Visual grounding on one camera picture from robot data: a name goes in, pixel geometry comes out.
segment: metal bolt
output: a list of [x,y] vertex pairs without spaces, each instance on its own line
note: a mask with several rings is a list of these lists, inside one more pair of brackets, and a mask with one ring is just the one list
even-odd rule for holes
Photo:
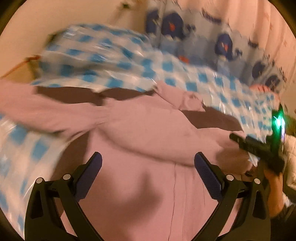
[[65,174],[64,176],[63,176],[63,179],[64,180],[69,180],[71,178],[71,175],[70,174]]
[[260,180],[259,180],[258,178],[255,178],[255,179],[254,179],[254,182],[255,182],[256,184],[260,184],[260,183],[261,183]]
[[37,178],[36,183],[42,183],[43,179],[42,178]]
[[233,177],[232,175],[227,175],[227,176],[226,176],[226,179],[227,179],[228,181],[233,181],[233,180],[234,180],[234,177]]

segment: black device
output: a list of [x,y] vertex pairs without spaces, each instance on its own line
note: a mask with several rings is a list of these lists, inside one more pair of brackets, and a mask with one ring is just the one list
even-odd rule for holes
[[[270,218],[260,180],[247,183],[224,175],[201,152],[195,155],[194,165],[218,205],[192,241],[269,241]],[[25,241],[103,241],[78,204],[86,197],[101,166],[101,154],[96,152],[73,175],[65,174],[56,181],[38,178],[27,208]],[[77,237],[66,232],[55,207],[55,197],[61,199]],[[227,234],[219,236],[237,198],[244,200],[236,220]]]
[[239,147],[249,153],[254,154],[261,160],[265,161],[268,167],[277,175],[283,172],[285,162],[280,153],[283,152],[285,141],[285,120],[282,105],[279,110],[272,111],[272,135],[266,137],[266,143],[256,140],[251,136],[243,137],[231,133],[229,138],[239,144]]

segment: checkered tablecloth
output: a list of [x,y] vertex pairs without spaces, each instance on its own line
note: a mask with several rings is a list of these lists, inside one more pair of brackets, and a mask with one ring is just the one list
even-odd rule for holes
[[[103,25],[71,26],[42,53],[42,77],[33,85],[149,90],[158,80],[196,91],[204,104],[236,117],[246,134],[271,133],[272,93],[256,93],[208,67],[182,63],[153,49],[145,35]],[[38,177],[48,180],[67,143],[0,119],[0,207],[24,236],[28,198]]]

